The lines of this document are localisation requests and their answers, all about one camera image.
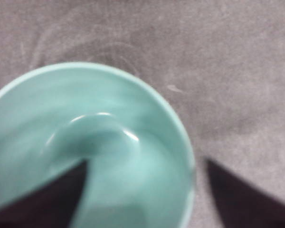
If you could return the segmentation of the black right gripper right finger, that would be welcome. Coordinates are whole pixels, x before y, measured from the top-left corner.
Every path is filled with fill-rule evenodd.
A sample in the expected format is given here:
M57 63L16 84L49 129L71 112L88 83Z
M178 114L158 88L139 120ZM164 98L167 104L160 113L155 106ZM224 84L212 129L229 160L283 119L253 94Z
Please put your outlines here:
M216 210L225 228L285 228L285 204L207 159Z

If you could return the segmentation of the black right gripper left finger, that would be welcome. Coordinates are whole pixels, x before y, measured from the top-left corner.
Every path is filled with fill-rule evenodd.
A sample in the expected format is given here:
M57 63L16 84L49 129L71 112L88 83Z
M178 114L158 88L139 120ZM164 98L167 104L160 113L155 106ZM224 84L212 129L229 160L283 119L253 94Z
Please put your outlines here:
M85 185L87 161L0 208L0 228L67 228Z

